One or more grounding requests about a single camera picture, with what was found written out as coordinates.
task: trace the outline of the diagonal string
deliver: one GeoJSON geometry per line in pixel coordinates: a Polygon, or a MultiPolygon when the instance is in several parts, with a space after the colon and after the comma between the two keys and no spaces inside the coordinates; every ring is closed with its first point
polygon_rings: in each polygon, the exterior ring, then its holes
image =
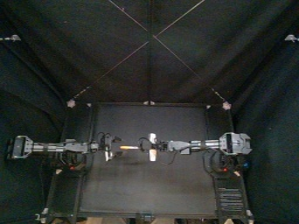
{"type": "Polygon", "coordinates": [[[187,10],[187,12],[186,13],[183,13],[182,14],[182,16],[179,17],[179,18],[177,18],[174,21],[173,21],[173,23],[170,23],[169,25],[167,25],[167,27],[155,35],[157,37],[159,37],[163,33],[165,33],[165,31],[166,30],[169,30],[170,28],[171,28],[171,26],[174,26],[174,24],[177,24],[177,22],[179,22],[202,4],[203,4],[203,2],[205,2],[206,0],[202,0],[199,3],[197,3],[193,7],[191,7],[191,9],[190,10],[187,10]]]}
{"type": "MultiPolygon", "coordinates": [[[[190,71],[194,73],[194,75],[202,79],[202,76],[193,70],[193,68],[189,66],[189,64],[183,61],[183,59],[178,56],[178,54],[173,51],[173,49],[165,44],[165,42],[157,37],[154,36],[154,38],[157,39],[157,41],[162,44],[162,46],[167,49],[167,51],[173,54],[173,56],[183,63],[183,65],[190,69],[190,71]]],[[[210,90],[213,91],[213,93],[226,102],[226,98],[221,95],[221,93],[216,90],[216,88],[209,85],[210,90]]]]}
{"type": "Polygon", "coordinates": [[[125,9],[122,9],[118,5],[117,5],[117,3],[114,2],[114,1],[111,1],[111,0],[109,0],[115,6],[117,6],[117,8],[135,21],[135,23],[147,31],[147,29],[143,27],[143,25],[130,16],[130,14],[126,12],[126,10],[125,9]]]}
{"type": "Polygon", "coordinates": [[[90,88],[93,88],[93,86],[99,82],[99,80],[105,77],[105,76],[107,76],[135,54],[137,54],[137,52],[146,46],[149,44],[149,41],[147,42],[145,42],[145,44],[143,45],[141,45],[127,56],[126,56],[126,58],[125,59],[122,59],[118,63],[117,63],[117,65],[105,73],[105,74],[102,74],[98,78],[97,78],[97,80],[95,81],[93,81],[93,83],[85,88],[85,89],[82,89],[82,91],[73,97],[73,100],[75,100],[75,99],[78,99],[82,95],[83,95],[83,93],[90,89],[90,88]]]}

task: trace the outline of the black platform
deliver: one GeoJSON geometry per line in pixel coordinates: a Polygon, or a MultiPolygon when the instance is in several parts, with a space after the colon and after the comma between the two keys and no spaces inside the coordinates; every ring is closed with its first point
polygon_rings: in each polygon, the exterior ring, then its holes
{"type": "MultiPolygon", "coordinates": [[[[214,107],[147,107],[86,104],[70,112],[66,137],[90,140],[101,131],[123,138],[121,145],[137,145],[139,137],[155,133],[162,140],[218,139],[230,131],[226,111],[214,107]]],[[[106,162],[97,153],[83,187],[81,216],[125,216],[151,214],[155,217],[217,218],[213,178],[205,171],[202,153],[159,153],[158,161],[130,150],[106,162]]]]}

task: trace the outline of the cable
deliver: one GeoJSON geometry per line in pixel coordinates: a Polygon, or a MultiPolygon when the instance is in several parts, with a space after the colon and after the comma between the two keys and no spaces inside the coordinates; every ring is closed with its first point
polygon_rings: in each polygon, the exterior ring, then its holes
{"type": "Polygon", "coordinates": [[[178,151],[173,155],[173,161],[170,163],[161,162],[162,165],[171,165],[174,163],[175,157],[177,157],[178,151]]]}

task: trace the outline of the black fabric enclosure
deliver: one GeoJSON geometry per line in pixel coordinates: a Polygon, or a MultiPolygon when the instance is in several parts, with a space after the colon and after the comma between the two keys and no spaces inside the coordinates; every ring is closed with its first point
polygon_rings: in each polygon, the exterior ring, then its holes
{"type": "Polygon", "coordinates": [[[296,0],[0,1],[0,223],[34,223],[53,173],[7,163],[7,139],[59,142],[79,105],[145,102],[233,105],[257,223],[299,223],[298,11],[296,0]]]}

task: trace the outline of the wall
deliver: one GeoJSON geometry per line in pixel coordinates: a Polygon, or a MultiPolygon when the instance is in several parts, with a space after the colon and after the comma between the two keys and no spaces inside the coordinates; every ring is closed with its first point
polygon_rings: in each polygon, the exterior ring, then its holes
{"type": "Polygon", "coordinates": [[[253,74],[236,113],[253,137],[248,194],[257,223],[299,223],[299,45],[282,42],[253,74]]]}
{"type": "MultiPolygon", "coordinates": [[[[3,17],[0,22],[2,37],[11,37],[15,30],[3,17]]],[[[0,42],[0,223],[34,223],[43,210],[47,169],[42,160],[6,161],[6,142],[18,135],[61,141],[62,102],[26,43],[0,42]]]]}

